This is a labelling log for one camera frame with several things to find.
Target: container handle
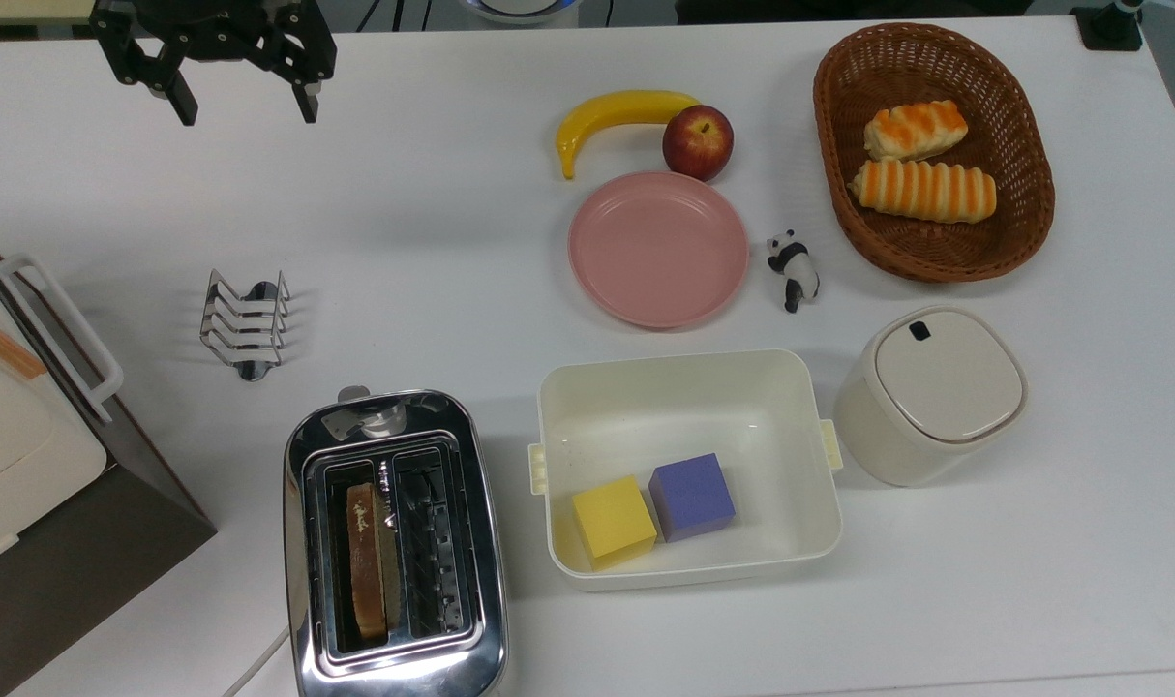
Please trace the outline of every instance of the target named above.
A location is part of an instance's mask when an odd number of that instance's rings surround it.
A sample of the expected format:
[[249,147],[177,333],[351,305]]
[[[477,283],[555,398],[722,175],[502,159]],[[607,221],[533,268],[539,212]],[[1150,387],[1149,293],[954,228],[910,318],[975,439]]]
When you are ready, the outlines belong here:
[[[35,316],[33,308],[27,303],[25,296],[20,295],[15,288],[15,283],[12,282],[12,275],[18,277],[20,270],[25,268],[33,269],[33,273],[45,283],[46,293],[43,297],[48,301],[58,319],[68,323],[70,334],[82,346],[88,361],[103,375],[101,382],[98,382],[95,387],[89,387],[88,381],[70,364],[66,354],[53,341],[47,328]],[[75,308],[70,297],[67,296],[67,291],[62,289],[62,286],[53,279],[53,275],[39,261],[29,255],[11,255],[1,260],[0,279],[2,279],[2,286],[12,294],[16,304],[20,306],[20,309],[26,314],[29,322],[33,323],[34,329],[48,346],[49,353],[61,363],[67,375],[70,376],[70,381],[73,381],[75,388],[79,389],[85,401],[95,411],[96,418],[109,423],[110,415],[106,411],[106,401],[113,397],[119,391],[119,388],[122,387],[123,369],[120,369],[119,362],[114,360],[109,349],[106,349],[106,344],[101,342],[96,331],[93,331],[93,327],[88,327],[88,321],[85,319],[85,315],[80,314],[80,309]]]
[[526,447],[526,463],[531,470],[531,495],[543,496],[549,492],[549,468],[544,463],[544,444],[535,442]]
[[841,469],[841,445],[837,441],[837,427],[832,420],[821,420],[821,437],[824,440],[824,454],[827,455],[827,468],[831,471]]

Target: banana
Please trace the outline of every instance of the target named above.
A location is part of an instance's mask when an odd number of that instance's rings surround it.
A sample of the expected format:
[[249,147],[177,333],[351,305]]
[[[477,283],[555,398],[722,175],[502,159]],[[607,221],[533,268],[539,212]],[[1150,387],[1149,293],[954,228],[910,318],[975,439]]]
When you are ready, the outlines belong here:
[[592,96],[566,114],[557,127],[557,155],[562,159],[562,176],[575,179],[575,155],[591,134],[620,123],[669,123],[699,99],[663,89],[623,89]]

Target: panda figurine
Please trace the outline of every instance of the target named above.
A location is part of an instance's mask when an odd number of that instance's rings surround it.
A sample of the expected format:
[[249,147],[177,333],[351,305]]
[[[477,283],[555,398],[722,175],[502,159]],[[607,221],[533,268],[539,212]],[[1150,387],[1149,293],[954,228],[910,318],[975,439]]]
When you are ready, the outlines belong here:
[[786,311],[799,311],[799,301],[819,294],[819,274],[812,266],[807,246],[794,242],[794,230],[768,241],[768,267],[786,277]]

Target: brown basket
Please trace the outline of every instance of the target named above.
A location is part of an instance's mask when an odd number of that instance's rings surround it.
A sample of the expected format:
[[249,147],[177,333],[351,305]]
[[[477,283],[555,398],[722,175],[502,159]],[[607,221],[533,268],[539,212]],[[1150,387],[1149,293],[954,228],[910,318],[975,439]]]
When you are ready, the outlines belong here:
[[[953,99],[971,130],[932,161],[978,167],[996,181],[996,212],[985,221],[889,216],[859,206],[845,187],[867,160],[862,128],[875,112],[933,99]],[[845,36],[815,72],[815,122],[832,208],[872,264],[914,281],[981,281],[1043,244],[1056,195],[1035,115],[1008,69],[967,36],[920,24]]]

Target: red apple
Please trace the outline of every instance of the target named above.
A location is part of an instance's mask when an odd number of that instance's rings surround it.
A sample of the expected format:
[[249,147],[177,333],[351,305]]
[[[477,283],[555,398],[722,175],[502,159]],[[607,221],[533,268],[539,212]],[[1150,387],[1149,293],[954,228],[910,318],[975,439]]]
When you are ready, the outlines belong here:
[[671,170],[707,181],[730,162],[733,127],[714,107],[686,107],[669,120],[662,150]]

